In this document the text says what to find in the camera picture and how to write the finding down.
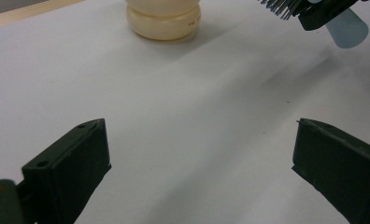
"white table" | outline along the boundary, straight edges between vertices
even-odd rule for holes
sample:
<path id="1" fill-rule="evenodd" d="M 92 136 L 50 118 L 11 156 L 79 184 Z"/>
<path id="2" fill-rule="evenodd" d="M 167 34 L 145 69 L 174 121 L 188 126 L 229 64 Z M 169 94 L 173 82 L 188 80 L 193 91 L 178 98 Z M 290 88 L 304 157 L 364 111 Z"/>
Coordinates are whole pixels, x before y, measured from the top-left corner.
<path id="1" fill-rule="evenodd" d="M 202 0 L 197 35 L 135 35 L 126 3 L 0 27 L 0 178 L 105 118 L 113 168 L 77 223 L 347 223 L 292 168 L 299 118 L 370 144 L 370 33 L 339 49 L 253 0 Z M 370 1 L 352 8 L 370 29 Z"/>

